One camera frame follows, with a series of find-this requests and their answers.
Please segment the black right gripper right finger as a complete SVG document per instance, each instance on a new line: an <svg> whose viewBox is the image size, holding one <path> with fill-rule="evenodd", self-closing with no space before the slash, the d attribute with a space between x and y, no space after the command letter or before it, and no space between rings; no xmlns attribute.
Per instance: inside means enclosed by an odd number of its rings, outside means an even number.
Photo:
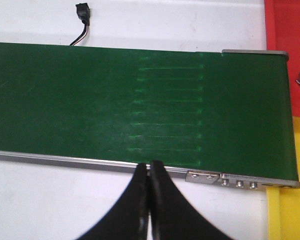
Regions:
<svg viewBox="0 0 300 240"><path fill-rule="evenodd" d="M154 240L230 240L183 196L164 164L151 162L150 215Z"/></svg>

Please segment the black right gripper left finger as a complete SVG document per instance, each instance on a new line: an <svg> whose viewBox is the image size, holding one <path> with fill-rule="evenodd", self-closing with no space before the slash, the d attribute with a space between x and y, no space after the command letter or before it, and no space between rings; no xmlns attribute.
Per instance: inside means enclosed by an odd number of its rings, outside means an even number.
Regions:
<svg viewBox="0 0 300 240"><path fill-rule="evenodd" d="M148 173L140 163L111 209L80 240L146 240L148 236Z"/></svg>

